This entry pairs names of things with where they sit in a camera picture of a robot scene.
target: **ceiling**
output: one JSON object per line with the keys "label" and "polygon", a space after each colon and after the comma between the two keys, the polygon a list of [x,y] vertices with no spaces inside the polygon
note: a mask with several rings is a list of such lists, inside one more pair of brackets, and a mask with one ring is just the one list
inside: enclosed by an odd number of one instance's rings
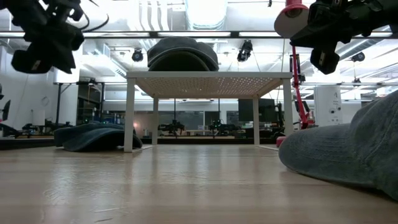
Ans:
{"label": "ceiling", "polygon": [[[200,1],[194,9],[186,7],[184,2]],[[225,17],[219,30],[274,30],[274,21],[279,12],[284,8],[283,0],[273,0],[272,7],[268,1],[258,0],[122,0],[97,1],[100,8],[92,5],[89,0],[82,0],[81,6],[90,18],[90,27],[95,27],[106,20],[109,22],[100,31],[134,31],[134,30],[187,30],[192,28],[186,17],[196,15],[196,19],[203,18],[208,22],[216,14],[223,12]],[[303,0],[309,6],[315,0]],[[74,25],[84,26],[82,19]],[[6,10],[0,11],[0,30],[21,30],[10,23],[10,15]],[[254,52],[251,58],[244,63],[236,60],[237,52],[243,39],[211,39],[199,40],[211,42],[211,46],[218,54],[220,71],[230,72],[288,72],[289,55],[292,54],[288,40],[284,39],[254,39],[252,40]],[[13,48],[24,48],[29,43],[23,40],[3,40]],[[99,39],[86,40],[83,45],[85,56],[82,63],[84,67],[81,76],[101,78],[106,77],[106,82],[121,82],[120,75],[115,75],[114,70],[123,71],[147,70],[147,60],[133,62],[131,55],[134,48],[142,48],[145,53],[157,40],[139,39]],[[104,53],[104,45],[109,47],[109,61],[114,65],[94,63],[88,53]],[[339,43],[336,52],[342,60],[334,74],[323,75],[310,64],[308,58],[311,49],[297,48],[300,54],[302,72],[308,82],[351,82],[354,75],[361,78],[362,82],[383,82],[398,78],[398,41],[396,40],[353,40],[343,45]],[[357,62],[355,67],[348,60],[354,54],[363,52],[365,61]]]}

